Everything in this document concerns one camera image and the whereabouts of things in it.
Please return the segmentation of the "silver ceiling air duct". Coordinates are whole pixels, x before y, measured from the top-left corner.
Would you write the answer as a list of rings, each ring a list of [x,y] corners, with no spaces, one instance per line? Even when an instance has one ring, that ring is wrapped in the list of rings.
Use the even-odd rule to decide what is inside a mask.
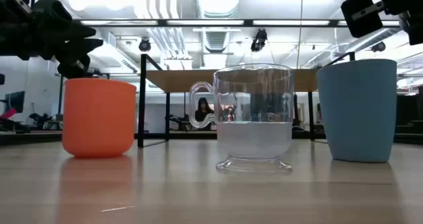
[[[202,19],[232,19],[238,17],[239,0],[196,0]]]

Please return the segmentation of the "person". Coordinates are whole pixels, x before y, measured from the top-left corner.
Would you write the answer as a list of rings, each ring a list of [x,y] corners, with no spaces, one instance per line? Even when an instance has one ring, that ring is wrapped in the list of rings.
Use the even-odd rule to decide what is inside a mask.
[[[195,119],[198,122],[202,122],[208,114],[213,113],[214,111],[210,108],[207,99],[204,97],[200,98],[198,101],[198,109],[195,112]]]

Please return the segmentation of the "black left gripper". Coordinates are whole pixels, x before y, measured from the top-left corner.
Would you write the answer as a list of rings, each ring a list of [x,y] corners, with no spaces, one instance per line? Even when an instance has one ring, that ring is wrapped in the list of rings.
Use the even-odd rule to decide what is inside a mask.
[[[0,0],[0,56],[59,61],[58,73],[84,77],[88,53],[103,45],[96,30],[74,21],[58,0]]]

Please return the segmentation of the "wooden shelf with black legs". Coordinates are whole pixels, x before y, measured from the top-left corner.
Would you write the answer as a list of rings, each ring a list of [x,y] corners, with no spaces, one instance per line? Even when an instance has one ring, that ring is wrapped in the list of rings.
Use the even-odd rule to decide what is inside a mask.
[[[313,96],[312,93],[317,90],[317,77],[315,69],[295,69],[294,91],[297,93],[307,93],[308,109],[309,109],[309,131],[293,132],[293,139],[323,139],[323,134],[315,132],[315,124],[313,117]],[[187,93],[191,86],[198,81],[212,82],[213,70],[182,70],[182,71],[164,71],[159,65],[147,54],[141,55],[141,73],[139,89],[139,115],[137,133],[134,137],[137,139],[138,147],[145,147],[143,141],[145,139],[215,139],[215,134],[200,135],[198,133],[171,133],[169,128],[170,117],[170,94],[171,93]],[[145,82],[151,81],[157,85],[166,94],[165,101],[165,131],[163,133],[146,133],[144,131],[145,121]]]

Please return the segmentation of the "clear glass mug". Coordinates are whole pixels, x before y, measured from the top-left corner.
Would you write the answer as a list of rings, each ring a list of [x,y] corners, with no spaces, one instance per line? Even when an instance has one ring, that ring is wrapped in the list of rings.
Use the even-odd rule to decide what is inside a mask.
[[[213,74],[212,82],[194,83],[189,92],[205,89],[214,96],[213,112],[203,120],[190,107],[189,120],[195,128],[214,123],[217,144],[227,158],[218,170],[246,172],[291,172],[282,161],[290,148],[294,119],[294,72],[291,68],[254,63],[226,67]]]

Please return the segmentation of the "blue plastic cup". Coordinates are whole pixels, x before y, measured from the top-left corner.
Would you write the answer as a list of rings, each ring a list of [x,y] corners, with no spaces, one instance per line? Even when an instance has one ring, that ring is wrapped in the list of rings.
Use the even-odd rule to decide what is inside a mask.
[[[397,63],[361,59],[318,70],[322,121],[333,159],[386,163],[397,111]]]

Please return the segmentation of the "black computer monitor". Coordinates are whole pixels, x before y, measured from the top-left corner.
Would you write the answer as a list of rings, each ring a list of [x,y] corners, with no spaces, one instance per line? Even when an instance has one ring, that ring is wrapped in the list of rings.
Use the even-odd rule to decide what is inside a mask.
[[[15,109],[17,113],[22,113],[24,110],[24,96],[25,91],[8,93],[5,95],[2,102],[4,103],[4,111]]]

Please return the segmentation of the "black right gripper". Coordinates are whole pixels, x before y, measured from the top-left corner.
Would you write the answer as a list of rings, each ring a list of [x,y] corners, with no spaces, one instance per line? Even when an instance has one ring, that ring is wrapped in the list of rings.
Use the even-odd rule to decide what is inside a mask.
[[[340,8],[354,38],[360,38],[383,28],[379,16],[380,12],[385,9],[382,0],[378,0],[376,3],[373,0],[346,0]]]

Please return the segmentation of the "black ceiling beam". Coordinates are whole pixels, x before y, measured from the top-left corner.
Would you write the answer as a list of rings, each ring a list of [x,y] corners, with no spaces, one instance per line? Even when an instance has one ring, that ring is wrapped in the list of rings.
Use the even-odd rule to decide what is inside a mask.
[[[288,20],[288,19],[76,19],[93,27],[347,27],[345,20]]]

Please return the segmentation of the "black ceiling spotlight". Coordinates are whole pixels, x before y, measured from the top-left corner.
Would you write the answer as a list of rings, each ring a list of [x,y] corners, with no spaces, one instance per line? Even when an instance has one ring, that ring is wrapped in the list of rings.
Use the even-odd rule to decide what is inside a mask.
[[[141,52],[149,52],[151,49],[151,43],[149,37],[142,37],[138,46]]]
[[[386,50],[386,44],[383,41],[378,42],[377,44],[372,45],[370,50],[374,53],[383,52]]]
[[[266,41],[268,40],[267,32],[263,28],[259,28],[256,36],[252,39],[250,46],[251,52],[259,52],[265,47]]]

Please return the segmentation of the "orange plastic cup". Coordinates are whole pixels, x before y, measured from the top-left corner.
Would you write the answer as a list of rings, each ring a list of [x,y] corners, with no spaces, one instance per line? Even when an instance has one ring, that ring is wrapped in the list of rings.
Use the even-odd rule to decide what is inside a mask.
[[[108,79],[65,82],[62,145],[77,158],[123,155],[134,142],[136,86]]]

